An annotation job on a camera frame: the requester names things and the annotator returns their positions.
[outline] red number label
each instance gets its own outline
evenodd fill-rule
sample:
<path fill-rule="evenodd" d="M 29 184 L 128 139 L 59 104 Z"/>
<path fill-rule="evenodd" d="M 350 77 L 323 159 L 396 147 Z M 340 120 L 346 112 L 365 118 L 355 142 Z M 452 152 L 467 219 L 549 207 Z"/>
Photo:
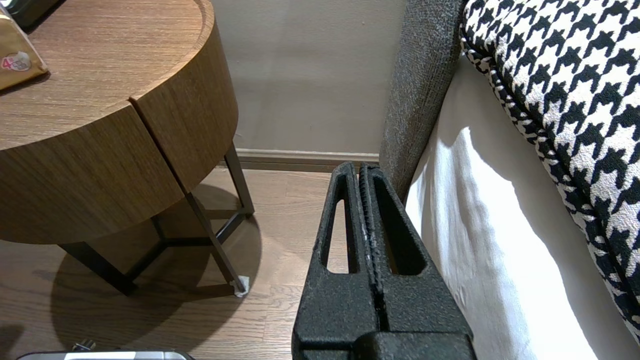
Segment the red number label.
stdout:
<path fill-rule="evenodd" d="M 9 62 L 8 58 L 2 59 L 2 67 L 4 67 L 5 69 L 11 69 L 11 63 Z"/>

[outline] wooden tabletop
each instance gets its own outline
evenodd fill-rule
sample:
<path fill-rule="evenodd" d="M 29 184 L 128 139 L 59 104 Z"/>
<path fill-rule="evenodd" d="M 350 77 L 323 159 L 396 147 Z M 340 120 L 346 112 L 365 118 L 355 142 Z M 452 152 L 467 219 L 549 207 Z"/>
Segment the wooden tabletop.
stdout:
<path fill-rule="evenodd" d="M 101 119 L 190 55 L 203 22 L 193 0 L 67 0 L 29 35 L 51 69 L 0 96 L 0 150 Z"/>
<path fill-rule="evenodd" d="M 232 144 L 209 0 L 66 0 L 29 39 L 51 73 L 0 93 L 0 238 L 64 243 L 138 224 Z"/>

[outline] gray upholstered bed frame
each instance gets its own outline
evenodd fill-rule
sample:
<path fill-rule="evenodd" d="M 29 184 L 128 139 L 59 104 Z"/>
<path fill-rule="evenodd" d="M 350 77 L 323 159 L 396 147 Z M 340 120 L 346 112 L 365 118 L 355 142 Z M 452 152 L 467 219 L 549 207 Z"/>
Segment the gray upholstered bed frame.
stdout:
<path fill-rule="evenodd" d="M 405 199 L 460 56 L 466 0 L 406 0 L 380 166 Z"/>

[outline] baseboard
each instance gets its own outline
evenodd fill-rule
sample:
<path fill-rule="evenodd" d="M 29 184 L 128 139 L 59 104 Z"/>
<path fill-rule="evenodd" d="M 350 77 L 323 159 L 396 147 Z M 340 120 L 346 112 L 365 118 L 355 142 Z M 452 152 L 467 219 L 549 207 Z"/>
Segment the baseboard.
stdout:
<path fill-rule="evenodd" d="M 236 149 L 243 168 L 258 170 L 287 170 L 331 172 L 345 161 L 378 164 L 378 154 L 363 152 L 323 152 Z"/>

